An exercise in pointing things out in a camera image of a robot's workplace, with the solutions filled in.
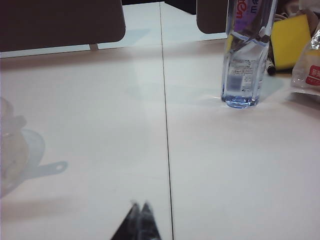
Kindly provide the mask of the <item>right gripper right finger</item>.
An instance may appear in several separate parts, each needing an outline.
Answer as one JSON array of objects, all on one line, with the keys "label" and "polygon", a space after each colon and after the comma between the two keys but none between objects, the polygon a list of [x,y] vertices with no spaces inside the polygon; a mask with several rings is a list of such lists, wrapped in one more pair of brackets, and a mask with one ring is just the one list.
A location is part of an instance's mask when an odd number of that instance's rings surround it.
[{"label": "right gripper right finger", "polygon": [[153,210],[148,202],[145,202],[140,212],[140,239],[160,240],[161,236],[153,215]]}]

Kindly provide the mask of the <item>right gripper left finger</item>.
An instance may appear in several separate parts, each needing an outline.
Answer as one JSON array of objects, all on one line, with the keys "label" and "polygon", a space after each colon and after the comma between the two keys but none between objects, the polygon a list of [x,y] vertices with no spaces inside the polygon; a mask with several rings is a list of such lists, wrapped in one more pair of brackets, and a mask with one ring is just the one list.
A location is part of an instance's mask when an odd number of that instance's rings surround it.
[{"label": "right gripper left finger", "polygon": [[113,234],[111,240],[136,240],[139,217],[140,205],[137,202],[133,202],[130,210]]}]

